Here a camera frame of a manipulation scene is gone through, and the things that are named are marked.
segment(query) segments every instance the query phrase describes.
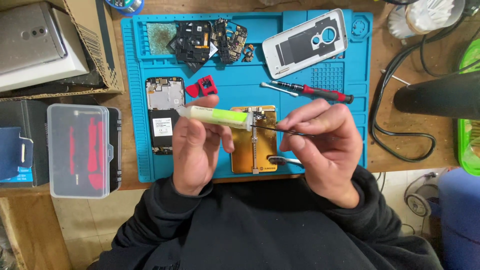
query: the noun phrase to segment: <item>green sponge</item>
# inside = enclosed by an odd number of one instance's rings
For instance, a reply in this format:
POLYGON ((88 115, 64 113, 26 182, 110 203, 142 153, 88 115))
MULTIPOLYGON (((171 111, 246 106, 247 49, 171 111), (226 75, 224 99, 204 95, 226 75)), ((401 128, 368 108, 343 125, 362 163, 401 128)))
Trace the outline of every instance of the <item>green sponge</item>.
POLYGON ((177 35, 177 26, 173 24, 147 24, 147 37, 150 54, 174 54, 168 43, 177 35))

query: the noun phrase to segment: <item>green container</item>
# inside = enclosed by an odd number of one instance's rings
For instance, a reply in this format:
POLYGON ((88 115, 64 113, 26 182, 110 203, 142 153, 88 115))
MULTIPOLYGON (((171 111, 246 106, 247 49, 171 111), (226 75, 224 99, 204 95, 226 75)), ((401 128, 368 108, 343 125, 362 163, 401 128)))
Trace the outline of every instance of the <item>green container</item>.
MULTIPOLYGON (((473 41, 465 52, 460 69, 472 64, 480 59, 480 39, 473 41)), ((462 73, 478 71, 480 64, 469 68, 462 73)), ((460 166, 471 175, 480 176, 480 158, 478 158, 471 150, 469 150, 469 143, 472 138, 472 120, 458 119, 458 162, 460 166)))

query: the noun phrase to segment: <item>black hoodie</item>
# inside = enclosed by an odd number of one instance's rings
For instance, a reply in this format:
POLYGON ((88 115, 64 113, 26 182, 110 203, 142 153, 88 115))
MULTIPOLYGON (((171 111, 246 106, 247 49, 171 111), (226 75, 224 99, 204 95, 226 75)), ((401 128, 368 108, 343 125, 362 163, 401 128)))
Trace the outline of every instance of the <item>black hoodie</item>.
POLYGON ((354 209, 316 195, 304 179, 209 183, 179 194, 172 179, 146 190, 95 269, 441 269, 430 244, 401 236, 371 173, 357 167, 354 209))

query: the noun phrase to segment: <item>white box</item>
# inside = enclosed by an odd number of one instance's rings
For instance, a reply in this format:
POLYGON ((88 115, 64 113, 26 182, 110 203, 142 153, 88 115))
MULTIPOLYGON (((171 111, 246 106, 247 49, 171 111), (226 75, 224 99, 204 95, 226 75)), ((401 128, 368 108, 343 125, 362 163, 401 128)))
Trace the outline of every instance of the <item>white box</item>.
POLYGON ((89 73, 85 54, 77 30, 70 16, 53 9, 67 56, 49 63, 43 63, 0 75, 0 92, 51 82, 89 73))

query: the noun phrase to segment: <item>person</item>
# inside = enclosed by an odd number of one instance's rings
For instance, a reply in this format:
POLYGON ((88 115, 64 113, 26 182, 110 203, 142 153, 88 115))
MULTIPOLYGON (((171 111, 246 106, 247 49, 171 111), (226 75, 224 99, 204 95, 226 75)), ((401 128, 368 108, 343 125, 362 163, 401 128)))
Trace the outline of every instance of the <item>person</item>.
MULTIPOLYGON (((214 107, 218 96, 189 105, 214 107)), ((336 140, 284 134, 305 178, 212 184, 230 128, 181 117, 174 172, 146 190, 94 269, 441 269, 430 244, 402 236, 376 179, 358 166, 362 138, 343 104, 323 99, 277 125, 336 140)))

